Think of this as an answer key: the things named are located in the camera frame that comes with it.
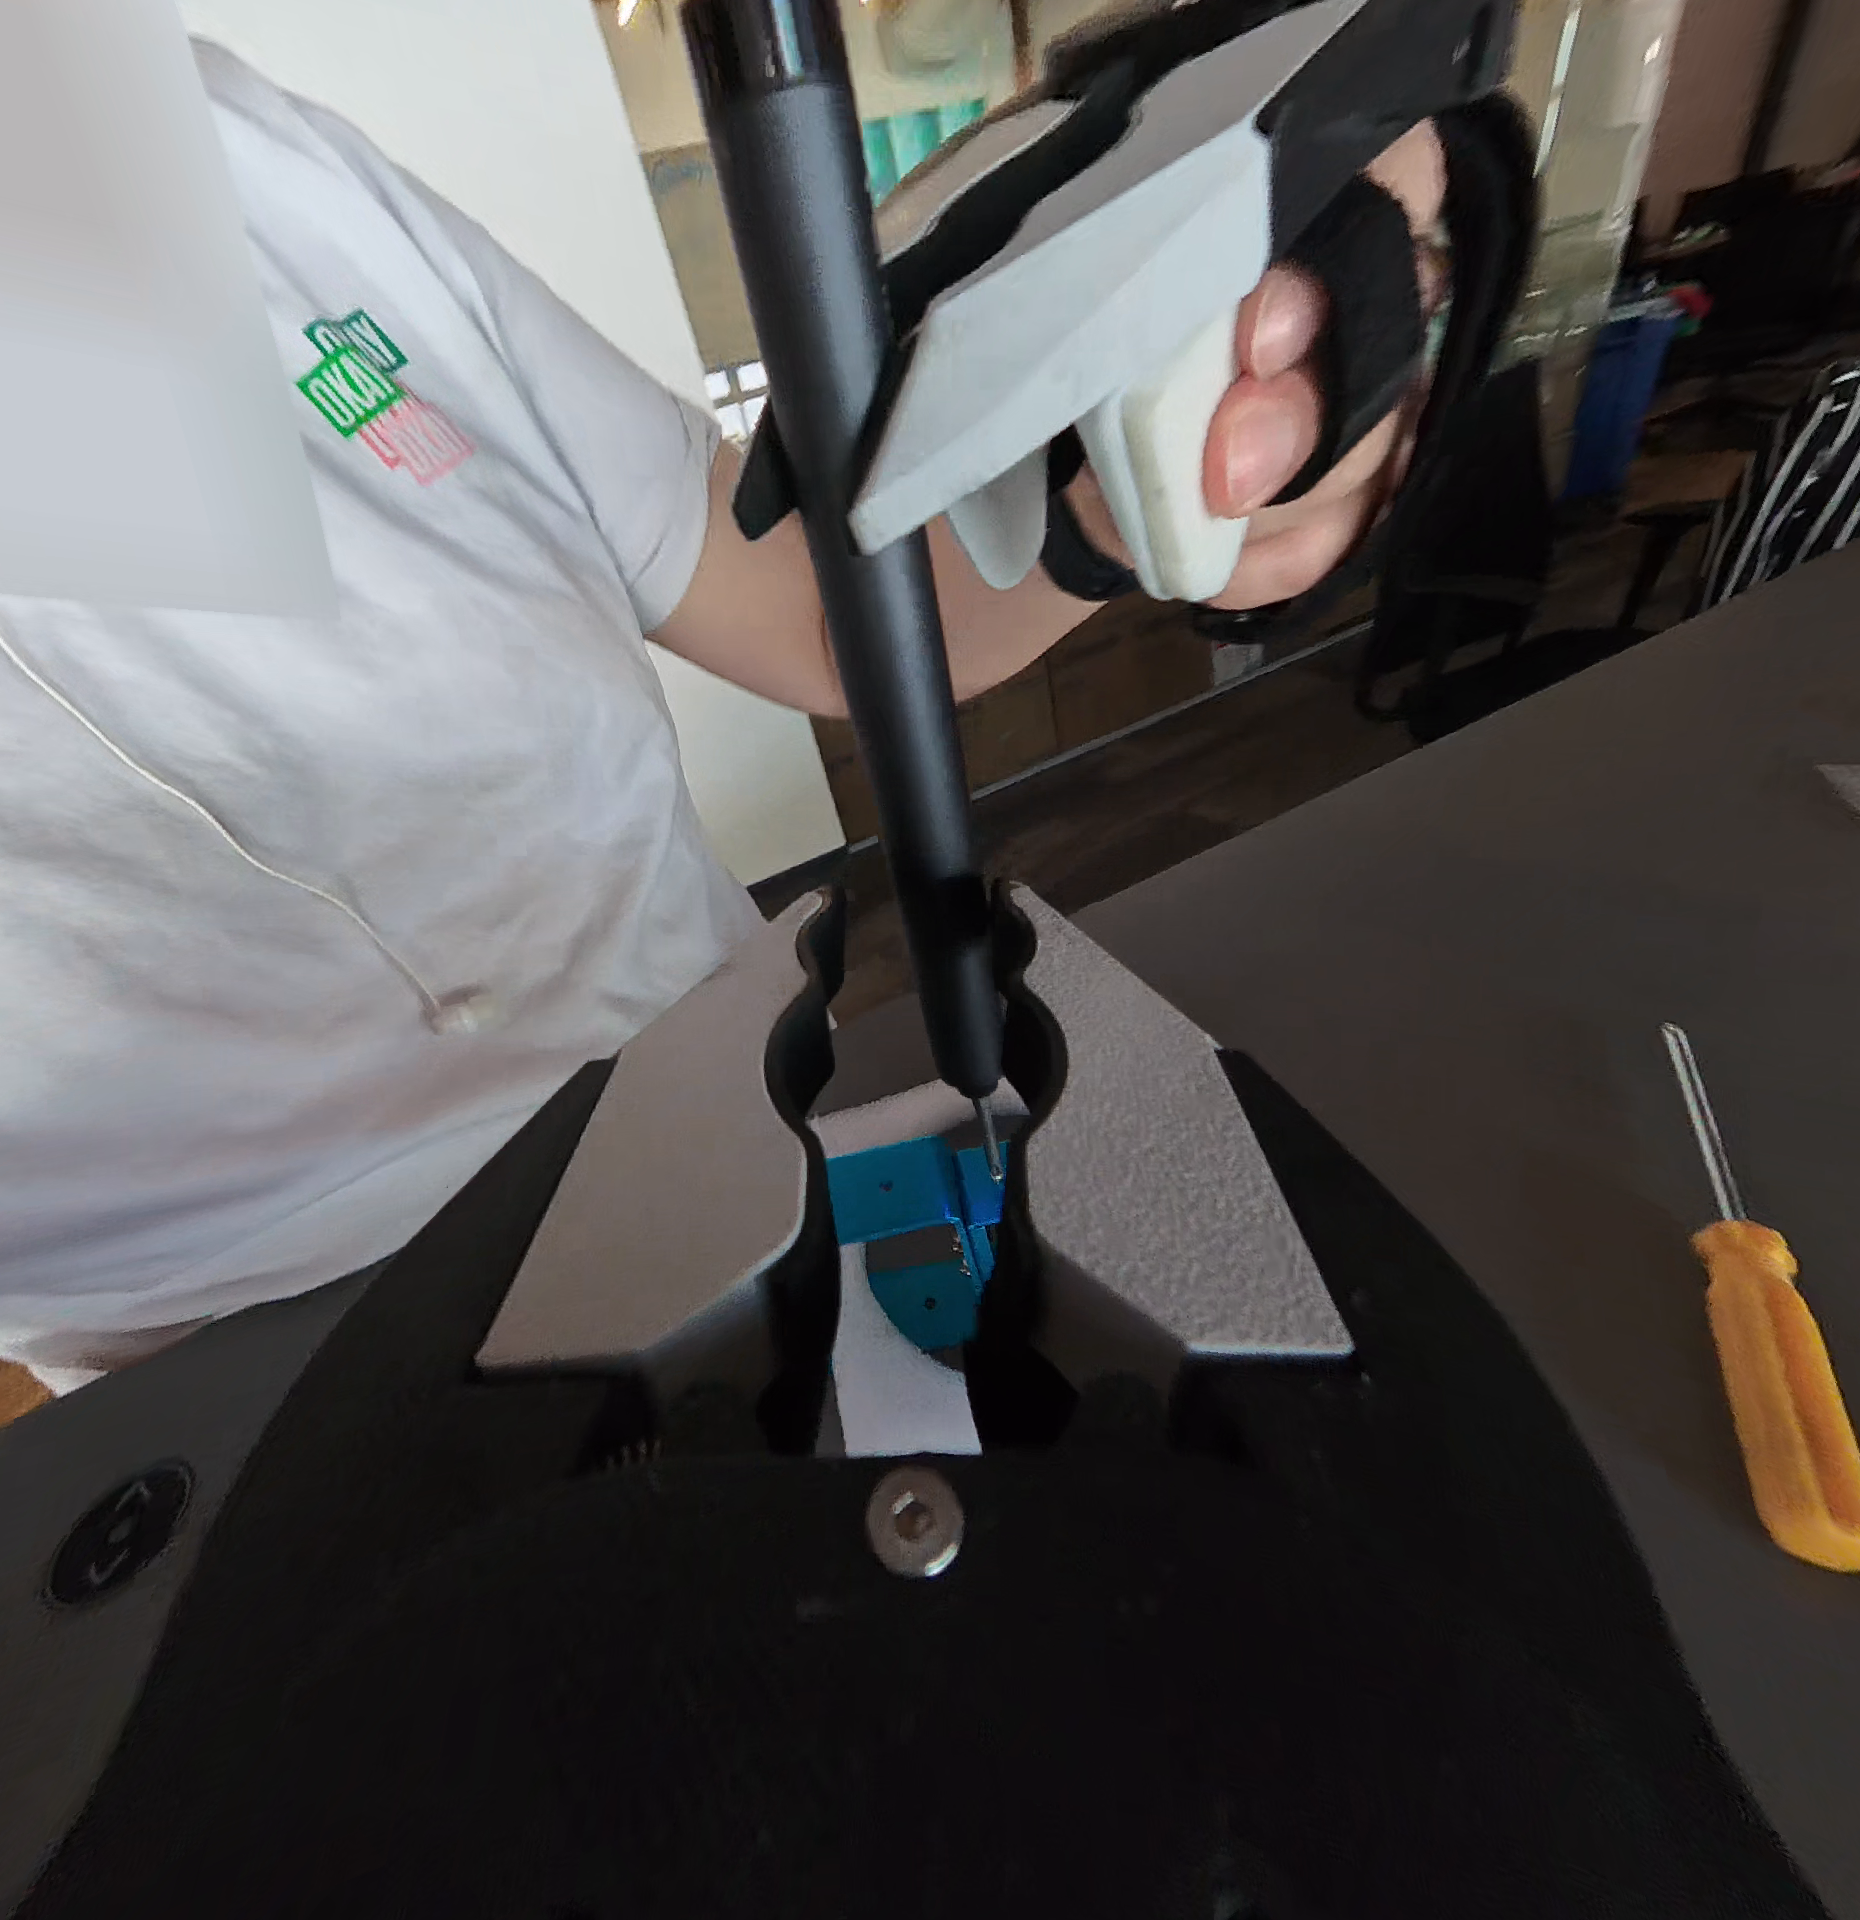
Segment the orange handled screwdriver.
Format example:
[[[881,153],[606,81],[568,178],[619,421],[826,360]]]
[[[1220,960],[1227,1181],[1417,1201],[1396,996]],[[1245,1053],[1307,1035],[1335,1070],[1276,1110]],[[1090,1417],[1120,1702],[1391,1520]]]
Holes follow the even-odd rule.
[[[1860,1574],[1860,1444],[1798,1260],[1744,1208],[1689,1034],[1667,1019],[1662,1046],[1716,1208],[1691,1246],[1706,1274],[1711,1339],[1755,1511],[1791,1558]]]

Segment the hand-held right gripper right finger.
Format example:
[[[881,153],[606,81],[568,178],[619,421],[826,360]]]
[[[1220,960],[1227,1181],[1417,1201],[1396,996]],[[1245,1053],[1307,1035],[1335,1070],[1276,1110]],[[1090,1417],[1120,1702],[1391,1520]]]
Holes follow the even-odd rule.
[[[966,1344],[986,1451],[1112,1403],[1176,1431],[1241,1371],[1355,1337],[1218,1039],[1025,882],[991,899],[1009,1122],[994,1266]]]

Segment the dark grey desk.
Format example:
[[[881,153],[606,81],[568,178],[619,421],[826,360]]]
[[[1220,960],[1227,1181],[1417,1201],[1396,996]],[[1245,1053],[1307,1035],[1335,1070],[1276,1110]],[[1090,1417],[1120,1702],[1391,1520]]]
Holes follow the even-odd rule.
[[[1860,1916],[1860,1575],[1751,1514],[1652,1053],[1796,1208],[1860,1430],[1860,548],[1090,911],[1222,1041],[1359,1356],[956,1458],[613,1465],[468,1351],[610,1067],[64,1603],[0,1434],[0,1916]]]

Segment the white wired earphone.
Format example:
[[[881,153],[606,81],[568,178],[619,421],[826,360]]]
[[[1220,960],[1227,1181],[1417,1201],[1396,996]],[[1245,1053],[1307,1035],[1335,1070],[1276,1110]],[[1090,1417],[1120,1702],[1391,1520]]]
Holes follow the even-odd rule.
[[[299,876],[261,855],[243,836],[239,836],[210,806],[196,794],[178,786],[175,780],[158,774],[74,700],[62,686],[54,684],[22,650],[6,636],[0,626],[0,657],[45,700],[49,700],[78,732],[86,734],[104,755],[124,769],[128,780],[187,814],[200,830],[209,831],[221,848],[263,882],[290,889],[302,899],[317,902],[322,909],[342,917],[358,937],[379,954],[414,996],[421,1019],[438,1037],[473,1035],[486,1027],[493,1018],[494,1002],[491,989],[481,983],[456,983],[438,988],[427,979],[418,965],[386,937],[376,923],[349,897],[317,879]]]

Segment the blue metal servo bracket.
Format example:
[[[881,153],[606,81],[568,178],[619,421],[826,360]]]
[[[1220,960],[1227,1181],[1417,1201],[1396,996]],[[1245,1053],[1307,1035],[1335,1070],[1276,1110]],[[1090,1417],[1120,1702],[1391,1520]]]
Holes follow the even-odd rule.
[[[915,1348],[966,1345],[997,1266],[1007,1188],[980,1145],[923,1135],[829,1163],[840,1246],[863,1247],[879,1309]]]

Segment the black office chair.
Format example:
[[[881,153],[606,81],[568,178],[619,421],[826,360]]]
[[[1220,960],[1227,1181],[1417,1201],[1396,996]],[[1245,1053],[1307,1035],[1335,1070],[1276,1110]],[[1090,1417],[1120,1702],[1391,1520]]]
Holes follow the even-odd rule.
[[[1543,366],[1521,356],[1446,415],[1399,494],[1353,686],[1359,711],[1409,720],[1459,650],[1518,640],[1551,550]]]

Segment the person in white shirt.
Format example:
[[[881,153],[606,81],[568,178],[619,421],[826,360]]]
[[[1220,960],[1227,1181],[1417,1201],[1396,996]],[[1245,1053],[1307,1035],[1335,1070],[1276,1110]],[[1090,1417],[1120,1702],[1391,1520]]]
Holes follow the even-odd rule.
[[[192,39],[337,581],[319,619],[0,594],[0,1361],[70,1394],[406,1243],[763,922],[653,633],[719,421],[333,109]]]

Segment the person's left forearm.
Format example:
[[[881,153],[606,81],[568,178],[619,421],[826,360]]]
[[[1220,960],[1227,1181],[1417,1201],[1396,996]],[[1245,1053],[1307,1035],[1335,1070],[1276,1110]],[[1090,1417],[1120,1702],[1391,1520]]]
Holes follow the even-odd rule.
[[[846,720],[805,526],[787,520],[746,539],[732,511],[740,450],[723,441],[708,470],[703,554],[653,640],[679,660],[780,708]],[[1099,612],[1034,570],[991,587],[947,520],[929,527],[953,696],[968,704],[1033,667]]]

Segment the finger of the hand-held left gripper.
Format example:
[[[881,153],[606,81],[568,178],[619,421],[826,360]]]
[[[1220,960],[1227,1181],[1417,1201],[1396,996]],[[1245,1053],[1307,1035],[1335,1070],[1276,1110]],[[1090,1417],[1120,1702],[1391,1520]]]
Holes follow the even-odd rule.
[[[897,543],[1040,543],[1082,441],[1122,543],[1243,543],[1206,433],[1243,301],[1391,141],[1387,106],[1273,114],[1363,54],[1383,3],[1187,3],[1058,48],[1045,84],[870,205],[833,3],[732,5],[732,237],[771,402],[732,496]]]
[[[1125,138],[932,301],[849,511],[863,554],[948,518],[992,585],[1017,583],[1073,428],[1141,587],[1229,585],[1245,520],[1208,506],[1206,433],[1273,258],[1270,141],[1230,126],[1143,147]]]

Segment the striped black white garment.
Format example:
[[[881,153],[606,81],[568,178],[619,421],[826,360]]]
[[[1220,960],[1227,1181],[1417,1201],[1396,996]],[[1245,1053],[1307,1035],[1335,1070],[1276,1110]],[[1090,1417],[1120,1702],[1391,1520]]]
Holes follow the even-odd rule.
[[[1825,366],[1752,456],[1719,516],[1692,612],[1860,537],[1860,353]]]

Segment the person's left hand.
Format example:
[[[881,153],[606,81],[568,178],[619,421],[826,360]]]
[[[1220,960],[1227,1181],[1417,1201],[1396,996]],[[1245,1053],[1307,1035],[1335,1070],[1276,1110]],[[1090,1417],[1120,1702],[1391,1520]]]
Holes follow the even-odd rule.
[[[1246,522],[1227,612],[1270,608],[1317,587],[1345,563],[1399,491],[1414,441],[1421,392],[1357,444],[1301,498],[1281,503],[1312,456],[1322,395],[1312,353],[1330,295],[1303,268],[1273,264],[1237,314],[1237,378],[1204,447],[1204,489],[1217,516]]]

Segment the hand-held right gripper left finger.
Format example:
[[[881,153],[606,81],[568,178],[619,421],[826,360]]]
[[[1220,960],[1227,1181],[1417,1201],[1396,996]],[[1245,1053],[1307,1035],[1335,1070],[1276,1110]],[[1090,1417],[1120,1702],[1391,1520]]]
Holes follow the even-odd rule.
[[[627,1043],[477,1350],[598,1379],[598,1449],[818,1449],[840,1253],[813,1114],[846,895],[803,893]]]

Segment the blue recycling bin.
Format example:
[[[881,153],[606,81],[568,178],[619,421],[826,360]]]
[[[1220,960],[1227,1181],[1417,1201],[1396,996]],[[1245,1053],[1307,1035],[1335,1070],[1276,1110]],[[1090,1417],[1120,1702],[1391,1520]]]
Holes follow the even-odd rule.
[[[1624,491],[1668,348],[1684,322],[1687,312],[1670,293],[1633,300],[1607,316],[1572,419],[1562,503]]]

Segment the round black desk grommet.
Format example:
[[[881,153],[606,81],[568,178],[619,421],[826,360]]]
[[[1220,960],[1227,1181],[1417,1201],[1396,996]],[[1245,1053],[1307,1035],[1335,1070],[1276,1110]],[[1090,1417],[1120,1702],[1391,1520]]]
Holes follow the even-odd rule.
[[[196,1481],[188,1462],[163,1458],[98,1496],[49,1562],[42,1583],[47,1602],[77,1609],[138,1579],[185,1527]]]

